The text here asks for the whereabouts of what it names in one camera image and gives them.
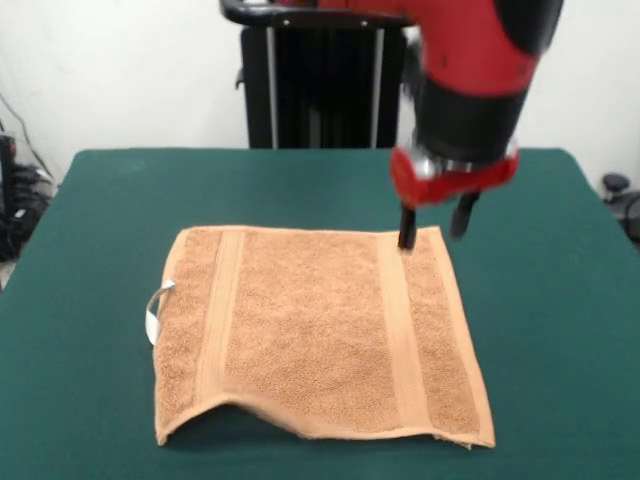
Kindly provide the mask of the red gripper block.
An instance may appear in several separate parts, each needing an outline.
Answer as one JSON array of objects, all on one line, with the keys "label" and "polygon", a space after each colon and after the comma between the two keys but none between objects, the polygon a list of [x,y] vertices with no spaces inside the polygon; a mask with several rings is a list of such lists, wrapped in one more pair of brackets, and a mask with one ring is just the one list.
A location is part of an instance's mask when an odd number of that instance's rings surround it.
[{"label": "red gripper block", "polygon": [[453,239],[463,238],[472,212],[481,194],[508,183],[515,175],[520,152],[511,148],[507,155],[489,166],[475,171],[443,170],[427,157],[412,156],[402,148],[394,148],[390,172],[401,205],[398,248],[412,251],[416,242],[416,211],[413,208],[442,203],[461,195],[453,212],[449,233]]}]

